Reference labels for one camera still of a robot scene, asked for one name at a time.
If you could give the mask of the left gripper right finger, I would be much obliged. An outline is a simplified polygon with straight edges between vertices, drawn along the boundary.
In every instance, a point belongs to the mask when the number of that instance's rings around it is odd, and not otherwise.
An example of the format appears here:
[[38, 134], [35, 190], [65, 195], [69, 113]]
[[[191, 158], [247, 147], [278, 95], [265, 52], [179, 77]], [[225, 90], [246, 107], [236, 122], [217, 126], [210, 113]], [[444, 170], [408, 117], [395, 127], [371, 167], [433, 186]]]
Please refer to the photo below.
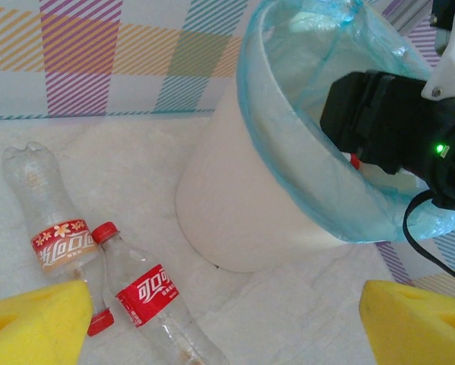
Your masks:
[[455, 364], [455, 297], [367, 281], [359, 314], [377, 364]]

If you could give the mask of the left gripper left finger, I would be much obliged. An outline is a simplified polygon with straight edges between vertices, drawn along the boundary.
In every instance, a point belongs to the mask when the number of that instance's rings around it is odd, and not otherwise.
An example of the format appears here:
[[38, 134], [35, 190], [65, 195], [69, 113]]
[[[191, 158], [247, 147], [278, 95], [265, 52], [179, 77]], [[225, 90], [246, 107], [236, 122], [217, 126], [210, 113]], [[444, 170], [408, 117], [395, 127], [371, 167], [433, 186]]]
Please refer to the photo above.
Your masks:
[[0, 364], [76, 364], [93, 305], [83, 281], [0, 300]]

